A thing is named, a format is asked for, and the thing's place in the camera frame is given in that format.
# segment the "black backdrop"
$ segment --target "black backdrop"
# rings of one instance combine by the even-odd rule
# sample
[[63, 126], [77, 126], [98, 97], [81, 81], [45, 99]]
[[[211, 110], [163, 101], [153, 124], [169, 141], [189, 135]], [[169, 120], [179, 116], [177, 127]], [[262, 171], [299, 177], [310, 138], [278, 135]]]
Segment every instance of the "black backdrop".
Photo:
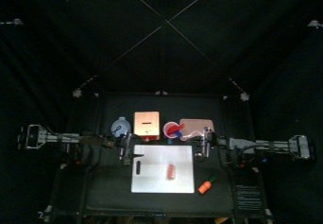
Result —
[[[93, 19], [93, 23], [85, 20], [86, 25], [81, 24], [81, 27], [77, 27], [81, 16], [77, 16], [74, 21], [73, 15], [69, 14], [75, 11], [75, 8], [66, 11], [62, 5], [55, 4], [57, 1], [0, 0], [2, 21], [22, 17], [26, 22], [24, 26], [0, 27], [2, 223], [28, 223], [30, 220], [30, 223], [35, 223], [35, 213], [49, 204], [54, 184], [55, 165], [50, 164], [49, 159], [53, 155], [46, 151], [26, 154], [15, 150], [20, 126], [41, 123], [49, 125], [55, 131], [65, 131], [73, 101], [78, 100], [73, 97], [73, 91], [101, 73], [98, 69], [107, 61], [114, 62], [143, 39], [147, 31], [141, 33], [141, 28], [147, 26], [155, 28], [154, 26], [161, 23], [159, 19], [153, 17], [147, 25], [135, 27], [135, 31], [139, 32], [138, 38], [134, 36], [129, 39], [127, 33], [123, 34], [121, 28], [122, 31], [115, 31], [115, 27], [107, 30], [101, 23], [94, 23], [101, 21], [101, 18], [98, 21]], [[163, 0], [149, 1], [157, 9], [167, 7], [166, 4], [161, 6]], [[166, 15], [171, 15], [169, 18], [173, 18], [173, 15], [190, 5], [191, 1], [174, 0], [177, 7], [170, 7], [167, 10]], [[201, 5], [191, 11], [194, 13], [191, 17], [189, 14], [177, 22], [175, 25], [183, 28], [186, 35], [190, 35], [190, 39], [203, 52], [222, 52], [221, 57], [218, 54], [207, 53], [213, 60], [222, 59], [215, 65], [206, 62], [189, 44], [181, 47], [187, 42], [182, 37], [177, 38], [178, 33], [169, 28], [166, 33], [170, 38], [174, 37], [173, 43], [166, 47], [169, 53], [163, 56], [161, 53], [163, 50], [161, 51], [159, 46], [155, 48], [158, 42], [163, 41], [163, 34], [157, 38], [153, 37], [151, 39], [155, 40], [146, 42], [147, 47], [133, 51], [134, 55], [127, 55], [123, 62], [115, 64], [117, 68], [105, 72], [86, 90], [153, 92], [165, 89], [170, 92], [238, 94], [239, 89], [233, 86], [227, 76], [235, 79], [251, 94], [258, 139], [287, 140], [293, 134], [307, 134], [317, 147], [315, 164], [302, 165], [277, 158], [266, 169], [267, 196], [278, 223], [321, 223], [323, 219], [319, 208], [323, 206], [321, 186], [323, 182], [321, 171], [323, 165], [321, 144], [323, 29], [307, 28], [306, 25], [311, 19], [322, 19], [323, 3], [322, 0], [266, 0], [259, 4], [261, 1], [242, 0], [242, 7], [237, 10], [223, 6], [225, 10], [219, 10], [219, 15], [203, 10], [206, 7]], [[213, 7], [215, 3], [219, 5], [219, 2], [223, 1], [209, 0], [203, 5]], [[114, 11], [114, 17], [125, 16], [123, 13], [119, 15], [118, 11]], [[226, 13], [231, 17], [222, 16], [222, 21], [211, 17], [201, 17], [205, 14], [218, 17]], [[203, 19], [202, 26], [186, 25], [186, 22], [193, 22], [193, 18]], [[109, 25], [115, 26], [119, 22], [113, 20]], [[213, 33], [215, 35], [213, 25], [223, 28], [222, 37], [214, 41], [210, 36]], [[95, 37], [91, 27], [98, 32], [99, 38], [94, 42], [98, 42], [101, 47], [89, 43], [91, 37]], [[131, 31], [131, 27], [133, 25], [127, 26], [127, 32]], [[117, 34], [122, 33], [119, 35], [125, 37], [101, 43], [101, 31], [105, 30], [109, 33], [113, 31]], [[209, 41], [203, 41], [206, 35], [209, 35]], [[226, 38], [234, 41], [239, 39], [239, 42], [246, 44], [233, 44], [233, 41], [227, 41]], [[135, 63], [129, 63], [131, 59], [142, 59], [135, 63], [143, 66], [145, 74], [138, 71]]]

